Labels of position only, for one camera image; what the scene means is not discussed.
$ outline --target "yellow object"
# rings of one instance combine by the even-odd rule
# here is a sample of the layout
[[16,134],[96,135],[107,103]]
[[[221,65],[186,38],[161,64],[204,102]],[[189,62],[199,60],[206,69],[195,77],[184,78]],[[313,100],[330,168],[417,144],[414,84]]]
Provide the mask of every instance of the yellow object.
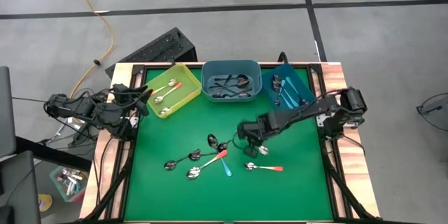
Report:
[[39,211],[41,213],[47,211],[51,207],[51,204],[53,204],[53,198],[50,195],[39,194],[38,201],[39,201]]
[[[113,42],[114,42],[114,37],[113,37],[113,30],[112,27],[110,26],[110,24],[104,19],[104,17],[102,17],[100,14],[98,14],[95,9],[93,8],[92,3],[90,3],[90,0],[85,0],[87,2],[87,5],[89,6],[90,10],[93,12],[93,14],[95,14],[98,18],[101,18],[101,20],[103,20],[104,24],[107,26],[109,33],[111,34],[111,45],[109,46],[109,49],[98,59],[99,61],[101,61],[102,59],[105,58],[105,56],[107,56],[113,49]],[[81,79],[78,81],[78,83],[75,85],[75,88],[73,89],[73,91],[71,91],[70,94],[70,98],[73,98],[73,95],[75,94],[76,90],[79,88],[79,85],[81,85],[81,83],[84,81],[85,77],[90,73],[90,71],[95,67],[95,64],[93,64],[83,75],[83,77],[81,77]]]
[[[158,117],[164,119],[201,93],[201,83],[183,63],[177,63],[175,66],[149,81],[146,86],[150,89],[156,90],[167,85],[171,79],[176,79],[177,83],[181,82],[182,86],[173,91],[171,94],[168,94],[159,104],[156,104],[154,99],[168,93],[172,87],[166,87],[156,94],[151,95],[148,100],[149,106],[153,109],[154,113]],[[163,115],[160,115],[160,111],[163,108],[169,108],[169,111]]]

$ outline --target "wooden table edge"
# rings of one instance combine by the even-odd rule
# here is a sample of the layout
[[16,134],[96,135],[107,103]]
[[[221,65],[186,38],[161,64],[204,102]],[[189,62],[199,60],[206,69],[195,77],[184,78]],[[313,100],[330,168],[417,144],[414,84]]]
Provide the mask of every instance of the wooden table edge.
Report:
[[[205,62],[184,62],[187,66],[195,66],[201,65]],[[282,62],[259,62],[260,65],[280,65]],[[342,65],[340,62],[289,62],[292,65],[309,65],[309,64],[320,64],[322,67],[323,77],[325,81],[325,86],[327,91],[336,90],[340,88],[346,88],[347,84],[345,83],[344,73],[342,71]],[[132,70],[134,66],[155,66],[155,67],[165,67],[169,66],[171,63],[169,62],[142,62],[142,63],[117,63],[115,65],[115,71],[113,73],[111,86],[112,84],[122,83],[124,85],[129,86],[132,79]],[[136,81],[136,86],[140,85],[141,73],[137,75],[138,81]],[[314,85],[316,91],[319,93],[319,82],[316,79],[316,75],[313,77]],[[357,129],[345,129],[344,133],[355,139],[358,142],[361,142],[359,133]],[[107,141],[110,138],[110,134],[106,130],[102,130],[99,133],[97,146],[95,148],[94,160],[97,161],[97,170],[100,166],[100,159],[102,153],[104,152],[104,147]],[[111,185],[111,177],[113,166],[115,164],[115,159],[117,155],[117,147],[118,141],[112,140],[112,142],[108,145],[107,153],[104,156],[103,169],[101,173],[101,185],[100,185],[100,193],[101,196],[109,189]],[[125,158],[127,157],[127,149],[129,148],[129,144],[125,144],[125,150],[123,151],[123,158],[120,166],[124,165]],[[375,200],[375,194],[373,192],[372,184],[370,181],[370,175],[367,168],[367,163],[365,161],[365,157],[363,156],[362,150],[356,146],[352,146],[351,143],[344,141],[343,139],[339,140],[339,151],[341,154],[342,166],[344,168],[344,177],[346,179],[346,184],[352,191],[352,193],[356,196],[359,202],[365,207],[365,209],[370,212],[374,216],[378,216],[378,208]],[[345,216],[344,207],[342,204],[342,196],[339,188],[335,183],[333,183],[333,187],[335,188],[335,196],[337,200],[337,209],[339,211],[340,216]],[[121,195],[123,192],[123,183],[117,189],[115,194],[115,198],[113,201],[113,209],[112,209],[112,218],[118,217]],[[85,196],[83,199],[83,205],[80,211],[80,218],[83,218],[90,214],[90,212],[95,207],[95,201],[97,196],[97,184],[95,181],[95,170],[92,164],[90,169],[90,176],[87,182],[87,188],[85,191]]]

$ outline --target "black floor stripe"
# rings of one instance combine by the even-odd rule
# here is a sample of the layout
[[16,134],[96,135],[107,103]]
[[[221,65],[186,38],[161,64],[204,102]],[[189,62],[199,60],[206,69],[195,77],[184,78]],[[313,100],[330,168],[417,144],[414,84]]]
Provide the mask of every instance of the black floor stripe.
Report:
[[321,31],[319,31],[319,25],[317,24],[316,14],[313,9],[312,0],[305,0],[307,5],[309,21],[311,22],[311,30],[313,31],[314,41],[316,42],[318,56],[321,62],[327,62],[327,56],[325,54],[325,49],[323,48],[323,42],[321,38]]
[[[187,8],[160,8],[143,10],[111,10],[100,13],[102,16],[118,15],[150,15],[150,14],[173,14],[173,13],[208,13],[223,11],[266,11],[266,10],[292,10],[306,8],[304,3],[280,3],[280,4],[254,4],[240,6],[208,6],[208,7],[187,7]],[[77,13],[32,13],[32,14],[3,14],[0,20],[12,19],[33,19],[33,18],[77,18],[94,17],[91,12]]]
[[380,6],[418,6],[431,4],[448,4],[448,0],[407,0],[407,1],[367,1],[353,3],[315,3],[313,8],[350,8]]

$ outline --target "green table surface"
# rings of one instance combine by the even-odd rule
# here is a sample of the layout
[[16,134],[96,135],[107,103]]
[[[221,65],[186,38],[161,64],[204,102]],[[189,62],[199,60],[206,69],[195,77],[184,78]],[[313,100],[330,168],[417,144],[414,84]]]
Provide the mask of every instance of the green table surface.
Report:
[[[162,72],[149,69],[147,81]],[[192,72],[201,79],[200,69]],[[296,72],[308,85],[306,70]],[[330,200],[313,118],[268,140],[266,156],[250,158],[230,143],[224,160],[233,173],[231,177],[218,160],[195,180],[186,178],[189,168],[203,165],[213,155],[195,162],[186,159],[172,171],[164,169],[166,161],[180,159],[198,148],[202,153],[213,152],[207,143],[208,134],[214,134],[220,142],[228,141],[242,120],[254,121],[271,109],[269,100],[260,93],[244,103],[213,103],[201,94],[167,119],[150,111],[139,124],[125,220],[330,221]],[[235,141],[246,145],[245,140]],[[245,162],[281,165],[284,171],[246,171]]]

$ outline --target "yellow cable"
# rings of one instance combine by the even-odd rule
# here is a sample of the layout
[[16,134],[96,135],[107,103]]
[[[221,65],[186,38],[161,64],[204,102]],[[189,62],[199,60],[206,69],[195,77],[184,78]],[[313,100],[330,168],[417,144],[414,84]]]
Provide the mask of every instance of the yellow cable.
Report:
[[[93,14],[95,14],[96,16],[98,16],[98,18],[101,18],[101,20],[103,20],[104,24],[107,26],[109,33],[111,34],[111,45],[109,46],[109,49],[98,59],[99,61],[101,61],[102,59],[104,59],[107,55],[109,55],[109,53],[112,51],[113,49],[113,30],[112,27],[110,26],[110,24],[104,19],[104,17],[102,17],[100,14],[98,14],[95,9],[93,8],[92,3],[90,3],[89,0],[85,0],[87,2],[87,4],[90,7],[90,10],[93,12]],[[81,85],[81,83],[84,81],[85,77],[90,73],[90,71],[95,67],[95,64],[93,64],[83,75],[83,77],[81,77],[81,79],[78,81],[78,83],[75,85],[75,88],[73,89],[73,91],[71,91],[70,94],[70,98],[73,98],[73,95],[75,94],[76,90],[79,88],[79,85]]]

